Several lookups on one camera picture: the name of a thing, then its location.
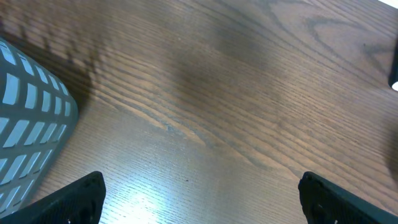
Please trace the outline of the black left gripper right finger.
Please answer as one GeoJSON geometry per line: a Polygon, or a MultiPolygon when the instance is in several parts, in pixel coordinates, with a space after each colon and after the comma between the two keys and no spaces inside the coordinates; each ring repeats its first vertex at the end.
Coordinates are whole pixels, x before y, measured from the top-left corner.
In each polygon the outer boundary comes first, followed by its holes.
{"type": "Polygon", "coordinates": [[[308,223],[397,224],[397,216],[313,172],[303,174],[298,190],[308,223]]]}

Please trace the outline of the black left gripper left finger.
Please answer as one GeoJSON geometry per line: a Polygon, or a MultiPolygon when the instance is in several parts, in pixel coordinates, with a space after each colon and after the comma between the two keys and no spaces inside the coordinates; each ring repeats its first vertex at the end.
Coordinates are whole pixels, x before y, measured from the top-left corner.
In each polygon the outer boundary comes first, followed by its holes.
{"type": "Polygon", "coordinates": [[[98,224],[105,196],[103,175],[94,171],[1,218],[1,224],[98,224]]]}

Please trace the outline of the white barcode scanner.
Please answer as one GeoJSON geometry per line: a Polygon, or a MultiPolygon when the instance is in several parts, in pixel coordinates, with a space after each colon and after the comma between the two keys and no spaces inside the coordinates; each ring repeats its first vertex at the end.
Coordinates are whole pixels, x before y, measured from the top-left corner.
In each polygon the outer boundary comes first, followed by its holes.
{"type": "Polygon", "coordinates": [[[398,91],[398,45],[394,48],[394,56],[392,60],[391,72],[389,75],[388,84],[394,90],[398,91]]]}

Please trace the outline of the grey plastic mesh basket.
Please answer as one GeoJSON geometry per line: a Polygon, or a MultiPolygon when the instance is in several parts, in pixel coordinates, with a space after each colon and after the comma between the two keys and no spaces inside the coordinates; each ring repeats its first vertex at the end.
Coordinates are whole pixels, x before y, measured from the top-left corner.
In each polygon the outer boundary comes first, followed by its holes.
{"type": "Polygon", "coordinates": [[[76,102],[60,79],[2,39],[2,217],[30,202],[77,119],[76,102]]]}

